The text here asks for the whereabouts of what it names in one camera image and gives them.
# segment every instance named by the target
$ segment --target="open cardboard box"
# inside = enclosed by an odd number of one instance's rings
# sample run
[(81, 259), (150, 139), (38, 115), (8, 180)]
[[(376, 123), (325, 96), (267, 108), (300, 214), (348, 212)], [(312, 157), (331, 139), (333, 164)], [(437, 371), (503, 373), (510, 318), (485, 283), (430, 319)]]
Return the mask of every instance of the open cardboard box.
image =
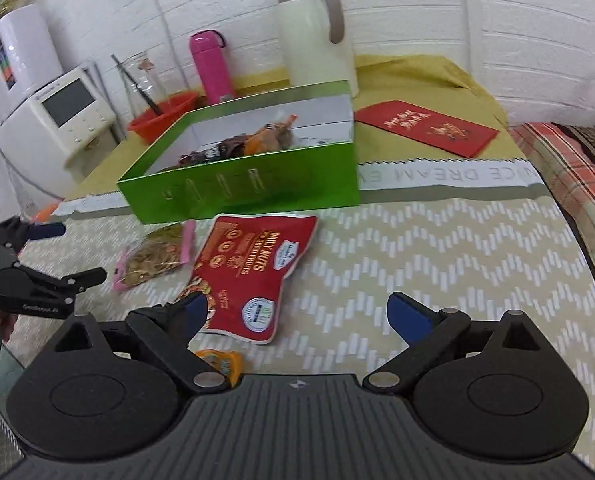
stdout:
[[(167, 170), (182, 155), (297, 115), (289, 150)], [(287, 88), (183, 115), (118, 183), (146, 223), (357, 205), (353, 106), (346, 81)]]

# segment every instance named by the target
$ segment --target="patterned tablecloth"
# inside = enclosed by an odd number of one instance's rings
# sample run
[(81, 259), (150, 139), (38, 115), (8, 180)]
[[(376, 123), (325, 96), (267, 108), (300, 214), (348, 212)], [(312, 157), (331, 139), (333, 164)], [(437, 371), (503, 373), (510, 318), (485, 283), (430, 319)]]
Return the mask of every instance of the patterned tablecloth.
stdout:
[[(367, 200), (389, 202), (312, 212), (320, 218), (316, 239), (284, 288), (271, 344), (200, 334), (190, 348), (238, 350), (245, 371), (362, 378), (406, 348), (386, 319), (392, 291), (435, 310), (456, 306), (474, 319), (497, 320), (519, 308), (589, 394), (576, 453), (595, 469), (595, 283), (537, 173), (517, 161), (414, 161), (367, 164), (361, 178)], [(208, 225), (198, 222), (197, 244)], [(126, 244), (153, 229), (133, 216), (69, 221), (65, 237), (28, 245), (21, 260), (54, 275), (111, 270)], [(77, 310), (121, 319), (172, 300), (189, 276), (179, 269), (123, 294), (107, 281), (82, 294)], [(8, 349), (28, 365), (59, 325), (23, 317)]]

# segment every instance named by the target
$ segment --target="gray ridged panel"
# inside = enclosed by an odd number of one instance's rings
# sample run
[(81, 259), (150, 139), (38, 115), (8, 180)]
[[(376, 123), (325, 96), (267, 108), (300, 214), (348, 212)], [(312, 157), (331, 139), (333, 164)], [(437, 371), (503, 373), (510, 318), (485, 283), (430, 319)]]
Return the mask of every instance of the gray ridged panel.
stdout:
[(401, 399), (370, 394), (351, 375), (247, 375), (230, 392), (193, 401), (180, 424), (148, 449), (95, 464), (28, 457), (4, 478), (581, 480), (595, 476), (571, 456), (517, 466), (466, 458), (424, 433)]

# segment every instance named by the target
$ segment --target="red envelope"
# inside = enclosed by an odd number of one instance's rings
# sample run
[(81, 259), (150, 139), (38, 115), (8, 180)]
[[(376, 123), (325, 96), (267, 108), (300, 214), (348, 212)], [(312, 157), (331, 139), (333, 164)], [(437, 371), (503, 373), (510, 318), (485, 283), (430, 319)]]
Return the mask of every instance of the red envelope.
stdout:
[(355, 112), (355, 120), (419, 140), (461, 156), (476, 156), (498, 130), (421, 108), (404, 101), (378, 103)]

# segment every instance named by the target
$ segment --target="pink thermos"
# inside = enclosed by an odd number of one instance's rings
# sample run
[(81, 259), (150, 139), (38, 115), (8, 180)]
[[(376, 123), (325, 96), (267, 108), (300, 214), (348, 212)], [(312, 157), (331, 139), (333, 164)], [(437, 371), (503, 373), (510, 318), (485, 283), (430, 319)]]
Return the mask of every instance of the pink thermos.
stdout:
[(193, 34), (189, 40), (195, 68), (200, 74), (209, 104), (212, 105), (229, 101), (236, 96), (222, 54), (225, 46), (224, 36), (216, 30), (203, 30)]

